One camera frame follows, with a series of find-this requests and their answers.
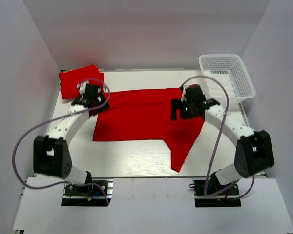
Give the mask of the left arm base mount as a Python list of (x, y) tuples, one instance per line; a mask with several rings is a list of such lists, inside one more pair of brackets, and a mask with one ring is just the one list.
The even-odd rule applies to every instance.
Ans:
[(110, 202), (113, 194), (113, 179), (94, 179), (93, 183), (100, 186), (91, 185), (86, 187), (76, 187), (65, 185), (61, 206), (63, 207), (107, 207), (108, 203), (102, 193), (105, 192), (107, 200)]

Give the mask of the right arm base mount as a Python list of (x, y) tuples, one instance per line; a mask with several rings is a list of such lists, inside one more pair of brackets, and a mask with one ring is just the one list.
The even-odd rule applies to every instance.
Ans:
[(204, 180), (194, 180), (189, 188), (194, 192), (196, 208), (232, 208), (241, 207), (240, 193), (237, 185), (216, 196), (204, 196)]

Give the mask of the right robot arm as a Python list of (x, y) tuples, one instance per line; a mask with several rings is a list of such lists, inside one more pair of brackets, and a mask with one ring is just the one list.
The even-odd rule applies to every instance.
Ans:
[(206, 99), (199, 85), (184, 88), (180, 99), (171, 100), (170, 119), (176, 120), (177, 117), (202, 117), (235, 146), (233, 163), (210, 175), (209, 184), (217, 191), (275, 164), (269, 133), (265, 130), (256, 131), (237, 122), (217, 100)]

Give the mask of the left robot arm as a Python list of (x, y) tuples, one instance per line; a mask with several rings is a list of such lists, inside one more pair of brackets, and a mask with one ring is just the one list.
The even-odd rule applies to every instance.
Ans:
[(46, 136), (38, 136), (33, 144), (34, 171), (54, 176), (73, 184), (90, 183), (90, 172), (73, 165), (69, 144), (78, 130), (94, 115), (109, 108), (99, 85), (84, 82), (80, 94), (71, 103), (68, 116)]

